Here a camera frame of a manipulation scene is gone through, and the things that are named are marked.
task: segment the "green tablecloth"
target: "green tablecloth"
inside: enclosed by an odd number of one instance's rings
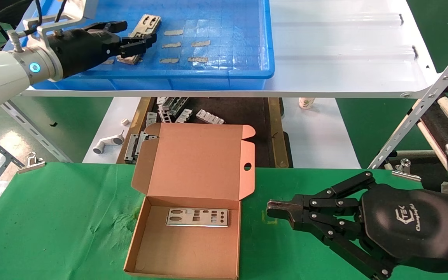
[[[0,198],[0,280],[120,280],[143,195],[130,186],[134,166],[48,163],[16,175]],[[365,277],[311,234],[265,215],[269,199],[313,194],[360,170],[258,168],[244,199],[242,280],[363,280]],[[397,188],[420,184],[374,171]],[[394,280],[448,280],[400,266]]]

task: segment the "box flap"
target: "box flap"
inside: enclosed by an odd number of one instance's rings
[[[145,132],[159,138],[140,150],[132,187],[141,193],[235,201],[253,193],[255,145],[243,140],[251,126],[157,123]]]

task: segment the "blue bin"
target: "blue bin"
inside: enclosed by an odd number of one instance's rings
[[[43,14],[56,14],[57,0],[44,0]],[[45,81],[36,89],[59,90],[262,90],[274,75],[269,0],[99,0],[96,17],[88,21],[127,21],[135,28],[144,14],[162,18],[157,42],[137,65],[117,60],[60,82]],[[183,30],[165,36],[167,30]],[[192,42],[210,40],[209,46]],[[162,48],[181,42],[179,48]],[[207,57],[207,63],[188,62]],[[179,58],[178,63],[160,59]]]

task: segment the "robotic arm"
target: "robotic arm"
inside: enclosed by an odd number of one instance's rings
[[[360,200],[348,198],[361,190]],[[448,273],[448,194],[396,189],[365,171],[314,195],[270,200],[267,215],[313,234],[372,280],[398,265]]]
[[[143,54],[156,42],[156,34],[139,38],[115,35],[127,29],[125,21],[94,23],[62,31],[93,18],[96,5],[97,0],[69,0],[60,16],[64,21],[52,23],[55,15],[43,17],[42,22],[50,24],[38,26],[37,34],[28,36],[26,47],[21,47],[19,40],[26,36],[24,32],[9,32],[15,48],[0,51],[0,105],[30,85],[47,79],[60,81],[91,69],[111,56]],[[24,21],[26,30],[38,22],[38,18]]]

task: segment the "open cardboard box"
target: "open cardboard box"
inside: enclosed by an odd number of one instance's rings
[[[241,200],[255,189],[251,126],[156,123],[132,187],[144,198],[124,271],[160,278],[237,279]],[[169,207],[229,209],[228,227],[165,225]]]

